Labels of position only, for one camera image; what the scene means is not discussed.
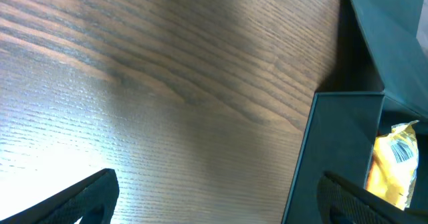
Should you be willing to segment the dark green gift box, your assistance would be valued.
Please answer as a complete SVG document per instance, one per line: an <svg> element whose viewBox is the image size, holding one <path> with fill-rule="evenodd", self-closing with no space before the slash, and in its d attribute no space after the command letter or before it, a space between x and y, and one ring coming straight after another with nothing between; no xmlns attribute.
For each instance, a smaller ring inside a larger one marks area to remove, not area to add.
<svg viewBox="0 0 428 224"><path fill-rule="evenodd" d="M365 190L376 137L414 120L419 166L405 210L427 212L427 0L340 0L336 63L315 92L282 221L323 223L324 173Z"/></svg>

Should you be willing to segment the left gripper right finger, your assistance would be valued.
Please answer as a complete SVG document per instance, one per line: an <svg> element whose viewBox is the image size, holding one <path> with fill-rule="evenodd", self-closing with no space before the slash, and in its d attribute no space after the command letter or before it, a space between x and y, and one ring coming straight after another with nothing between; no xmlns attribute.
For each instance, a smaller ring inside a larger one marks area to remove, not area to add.
<svg viewBox="0 0 428 224"><path fill-rule="evenodd" d="M332 172L318 181L316 198L323 223L427 224L426 211L402 211Z"/></svg>

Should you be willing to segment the yellow snack bag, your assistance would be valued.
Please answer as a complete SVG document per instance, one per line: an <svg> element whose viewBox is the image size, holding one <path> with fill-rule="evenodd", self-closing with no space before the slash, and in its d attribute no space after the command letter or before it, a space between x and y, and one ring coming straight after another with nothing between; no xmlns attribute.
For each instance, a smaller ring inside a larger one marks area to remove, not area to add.
<svg viewBox="0 0 428 224"><path fill-rule="evenodd" d="M390 133L376 137L366 181L366 191L401 210L410 207L417 179L416 123L396 124Z"/></svg>

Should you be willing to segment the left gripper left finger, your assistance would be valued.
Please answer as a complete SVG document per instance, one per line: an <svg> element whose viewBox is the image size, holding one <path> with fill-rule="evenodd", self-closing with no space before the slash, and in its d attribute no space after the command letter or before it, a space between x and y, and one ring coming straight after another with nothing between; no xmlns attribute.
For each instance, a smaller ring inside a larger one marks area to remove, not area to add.
<svg viewBox="0 0 428 224"><path fill-rule="evenodd" d="M110 224L119 196L113 169L102 169L1 224Z"/></svg>

